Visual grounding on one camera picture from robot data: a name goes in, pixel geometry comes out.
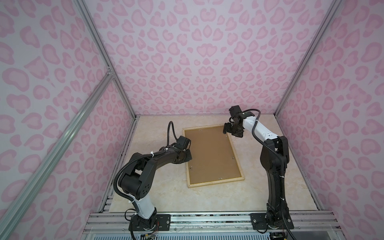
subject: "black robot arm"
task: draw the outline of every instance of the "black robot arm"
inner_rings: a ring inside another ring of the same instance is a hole
[[[255,116],[251,111],[257,111],[258,115]],[[272,229],[284,226],[290,233],[289,229],[293,229],[293,224],[285,199],[284,182],[285,169],[289,163],[287,138],[276,135],[261,124],[258,121],[261,114],[258,109],[241,111],[237,105],[231,107],[229,112],[231,118],[228,123],[225,123],[223,133],[228,132],[233,136],[243,137],[244,129],[246,129],[263,145],[260,162],[267,172],[269,188],[267,212],[264,220],[266,225]]]
[[[135,163],[126,167],[118,180],[118,185],[126,194],[133,195],[137,200],[145,197],[151,189],[156,169],[168,164],[180,164],[192,159],[190,150],[187,149],[190,140],[180,136],[176,143],[160,148],[165,151],[158,156],[142,157],[140,153],[132,155],[130,161],[139,158]]]

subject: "wooden frame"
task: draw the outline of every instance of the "wooden frame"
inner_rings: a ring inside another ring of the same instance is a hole
[[[201,126],[201,127],[187,127],[187,128],[183,128],[183,136],[185,137],[185,131],[195,130],[195,129],[203,129],[203,128],[210,128],[210,127],[224,127],[224,124],[216,124],[216,125]],[[242,180],[245,179],[244,174],[243,174],[243,170],[242,170],[240,162],[238,160],[236,149],[235,149],[235,146],[233,145],[233,142],[232,142],[232,139],[230,137],[230,134],[227,133],[227,136],[228,136],[228,139],[229,139],[229,143],[231,144],[231,148],[232,148],[232,151],[233,151],[233,154],[234,154],[234,157],[235,157],[238,169],[240,171],[241,177],[235,177],[235,178],[230,178],[230,179],[223,179],[223,180],[217,180],[217,181],[211,181],[211,182],[201,182],[201,183],[191,184],[190,183],[190,178],[189,178],[189,165],[188,165],[188,162],[186,162],[185,167],[186,167],[186,172],[187,172],[188,188],[200,187],[200,186],[208,186],[208,185],[214,185],[214,184],[220,184],[220,183],[226,183],[226,182],[236,182],[236,181],[242,181]]]

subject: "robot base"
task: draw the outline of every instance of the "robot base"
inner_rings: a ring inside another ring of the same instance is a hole
[[[250,214],[250,216],[251,216],[251,223],[252,223],[253,230],[265,230],[266,228],[271,229],[267,227],[267,223],[265,220],[265,213]],[[286,222],[289,229],[295,228],[291,220],[288,221],[288,219],[286,219]]]
[[[150,219],[143,219],[139,215],[133,215],[131,217],[131,223],[129,225],[132,231],[154,231],[155,223],[159,222],[158,231],[169,231],[170,227],[170,215],[169,214],[156,214],[152,218],[153,223],[149,222]]]

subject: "metal rail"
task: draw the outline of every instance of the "metal rail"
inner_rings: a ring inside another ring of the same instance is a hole
[[[157,233],[155,240],[271,240],[269,233],[235,232],[235,233]],[[131,235],[123,234],[89,234],[85,240],[132,240]]]
[[[57,163],[60,161],[65,151],[72,143],[72,140],[81,129],[83,123],[88,118],[100,97],[103,95],[111,80],[111,75],[106,74],[104,76],[101,82],[97,85],[96,89],[92,92],[90,97],[80,108],[77,115],[69,123],[67,129],[57,141],[55,146],[44,158],[42,164],[31,176],[21,193],[12,202],[0,222],[0,240],[7,240],[11,236],[19,221],[22,219],[25,212],[28,210],[29,206],[39,193],[40,189],[43,187],[44,183],[55,169]]]
[[[111,205],[112,198],[113,198],[113,196],[110,196],[113,193],[113,187],[112,187],[113,178],[115,177],[116,173],[120,170],[122,164],[124,163],[124,159],[127,155],[129,144],[131,143],[131,140],[133,138],[133,133],[136,129],[136,125],[137,125],[137,120],[132,121],[129,132],[122,145],[120,155],[119,155],[120,157],[117,159],[115,163],[111,177],[108,181],[107,188],[103,194],[103,197],[101,199],[100,206],[98,207],[97,212],[103,212],[106,206],[108,206],[108,210],[109,210],[109,206]]]
[[[281,101],[276,108],[275,116],[278,116],[281,113],[285,103],[288,100],[288,97],[291,95],[293,91],[293,88],[295,87],[296,83],[300,80],[302,72],[307,67],[309,61],[311,60],[311,57],[314,55],[322,38],[324,37],[325,33],[327,32],[328,28],[331,26],[334,18],[336,17],[336,14],[341,9],[343,2],[344,0],[333,0],[333,2],[331,3],[331,6],[329,7],[327,13],[325,14],[323,21],[321,22],[316,34],[313,37],[311,44],[308,47],[307,52],[303,57],[303,60],[299,64],[299,67],[297,68],[295,74],[293,75],[290,84],[285,90],[283,97],[281,98]]]
[[[100,52],[101,58],[103,59],[108,70],[114,76],[113,80],[115,82],[115,85],[119,91],[121,98],[123,99],[123,102],[124,102],[126,108],[129,110],[131,117],[133,119],[135,119],[136,118],[135,112],[132,108],[131,103],[129,102],[128,96],[127,96],[126,92],[124,91],[124,88],[122,87],[121,81],[119,80],[119,78],[116,74],[116,71],[113,67],[112,61],[109,58],[109,55],[106,51],[106,48],[103,44],[103,41],[102,41],[102,39],[101,39],[101,37],[100,37],[96,27],[95,27],[95,24],[93,22],[92,16],[88,10],[87,5],[85,4],[84,0],[73,0],[73,2],[77,6],[77,8],[79,10],[79,14],[81,15],[82,19],[85,22],[85,25],[87,26],[87,28],[89,30],[89,33],[91,34],[91,37],[92,37],[93,41],[95,42],[97,49]]]
[[[252,229],[250,213],[265,212],[169,212],[170,230],[162,233],[202,233],[202,232],[255,232]],[[336,217],[331,211],[290,211],[295,225],[293,232],[341,231]],[[124,233],[129,222],[124,213],[91,214],[83,234]]]

